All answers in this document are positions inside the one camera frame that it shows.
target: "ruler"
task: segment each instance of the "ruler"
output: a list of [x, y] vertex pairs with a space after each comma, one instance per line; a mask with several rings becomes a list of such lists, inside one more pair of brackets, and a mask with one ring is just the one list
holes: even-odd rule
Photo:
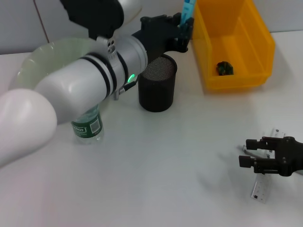
[[[279, 129], [273, 129], [269, 137], [284, 138], [285, 136], [285, 132], [282, 132]], [[244, 146], [243, 151], [245, 154], [256, 158], [265, 158], [264, 156], [267, 158], [275, 158], [275, 152], [273, 150], [261, 150], [261, 152], [256, 152], [255, 150], [247, 150], [246, 146]], [[271, 174], [257, 174], [251, 192], [252, 199], [266, 203], [271, 190], [271, 183]]]

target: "green bottle label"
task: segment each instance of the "green bottle label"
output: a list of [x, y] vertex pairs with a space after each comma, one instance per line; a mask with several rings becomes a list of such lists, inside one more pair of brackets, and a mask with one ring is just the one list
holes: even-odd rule
[[98, 114], [93, 120], [89, 122], [71, 122], [71, 125], [74, 129], [75, 134], [81, 138], [92, 138], [94, 136], [97, 136], [103, 128], [100, 114]]

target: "white tabletop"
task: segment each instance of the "white tabletop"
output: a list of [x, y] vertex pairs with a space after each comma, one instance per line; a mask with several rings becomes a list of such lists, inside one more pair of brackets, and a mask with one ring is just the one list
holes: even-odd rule
[[[273, 127], [303, 141], [303, 32], [273, 37], [274, 72], [258, 89], [203, 93], [190, 48], [170, 53], [178, 74], [169, 110], [143, 110], [133, 88], [102, 104], [102, 143], [78, 145], [71, 126], [59, 126], [41, 151], [0, 170], [0, 226], [302, 226], [303, 176], [273, 176], [262, 204], [250, 198], [253, 169], [238, 161], [237, 146]], [[25, 56], [0, 56], [1, 80]]]

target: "blue object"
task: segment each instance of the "blue object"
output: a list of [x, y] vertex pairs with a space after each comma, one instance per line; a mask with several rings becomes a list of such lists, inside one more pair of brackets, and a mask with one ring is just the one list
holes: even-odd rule
[[184, 0], [181, 23], [184, 24], [188, 19], [190, 19], [194, 14], [196, 0]]

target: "yellow storage tray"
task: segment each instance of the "yellow storage tray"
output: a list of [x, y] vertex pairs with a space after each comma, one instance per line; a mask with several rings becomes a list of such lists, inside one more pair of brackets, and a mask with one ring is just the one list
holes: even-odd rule
[[[197, 0], [193, 45], [208, 90], [256, 87], [272, 73], [275, 42], [252, 0]], [[234, 75], [219, 76], [227, 61]]]

